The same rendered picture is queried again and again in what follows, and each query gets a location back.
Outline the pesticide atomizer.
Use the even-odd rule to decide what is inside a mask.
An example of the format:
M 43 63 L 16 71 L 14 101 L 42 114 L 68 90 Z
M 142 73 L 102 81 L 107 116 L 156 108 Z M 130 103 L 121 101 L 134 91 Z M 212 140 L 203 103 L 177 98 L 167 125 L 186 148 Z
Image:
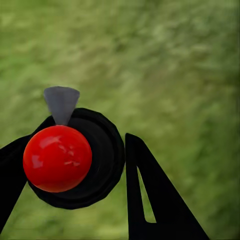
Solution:
M 126 164 L 117 126 L 102 113 L 76 107 L 72 87 L 45 88 L 51 116 L 32 133 L 23 153 L 28 185 L 55 208 L 76 210 L 105 199 Z

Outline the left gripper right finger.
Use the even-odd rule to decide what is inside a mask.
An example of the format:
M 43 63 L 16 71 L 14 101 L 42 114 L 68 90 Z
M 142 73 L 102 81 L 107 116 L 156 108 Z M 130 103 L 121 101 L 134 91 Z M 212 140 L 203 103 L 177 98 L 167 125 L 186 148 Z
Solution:
M 210 240 L 145 142 L 125 134 L 129 240 Z M 145 220 L 138 170 L 156 223 Z

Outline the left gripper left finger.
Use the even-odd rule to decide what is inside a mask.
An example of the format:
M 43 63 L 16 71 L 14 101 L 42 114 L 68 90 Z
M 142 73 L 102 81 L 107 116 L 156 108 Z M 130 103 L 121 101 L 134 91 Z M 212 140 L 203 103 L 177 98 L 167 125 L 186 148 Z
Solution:
M 14 140 L 0 149 L 0 233 L 28 182 L 23 155 L 31 135 Z

